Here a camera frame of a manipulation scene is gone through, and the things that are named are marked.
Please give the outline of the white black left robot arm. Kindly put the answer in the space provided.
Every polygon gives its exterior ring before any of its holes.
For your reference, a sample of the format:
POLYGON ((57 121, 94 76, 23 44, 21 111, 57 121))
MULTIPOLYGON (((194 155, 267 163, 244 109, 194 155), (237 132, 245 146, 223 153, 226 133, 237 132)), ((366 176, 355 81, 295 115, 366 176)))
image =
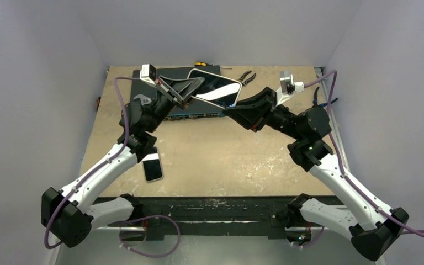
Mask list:
POLYGON ((121 106, 123 128, 116 143, 87 172, 60 189, 48 188, 41 197, 41 224, 45 227, 44 246, 48 250, 64 244, 75 247, 96 228, 124 221, 130 226, 142 220, 142 210, 133 196, 121 195, 107 203, 95 204, 102 191, 127 170, 139 164, 152 150, 152 133, 175 108, 190 105, 205 82, 203 77, 168 79, 164 76, 142 77, 157 96, 149 104, 125 103, 118 78, 113 81, 121 106))

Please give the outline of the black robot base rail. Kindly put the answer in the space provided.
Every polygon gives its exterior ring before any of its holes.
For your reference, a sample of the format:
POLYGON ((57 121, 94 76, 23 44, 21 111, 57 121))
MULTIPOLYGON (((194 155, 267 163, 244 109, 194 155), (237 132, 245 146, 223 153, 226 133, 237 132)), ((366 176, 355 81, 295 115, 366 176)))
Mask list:
POLYGON ((146 232, 148 241, 167 235, 263 236, 270 240, 295 237, 298 230, 321 224, 308 222, 293 208, 296 196, 257 197, 136 197, 133 224, 117 221, 109 227, 146 232), (159 215, 148 221, 141 217, 159 215))

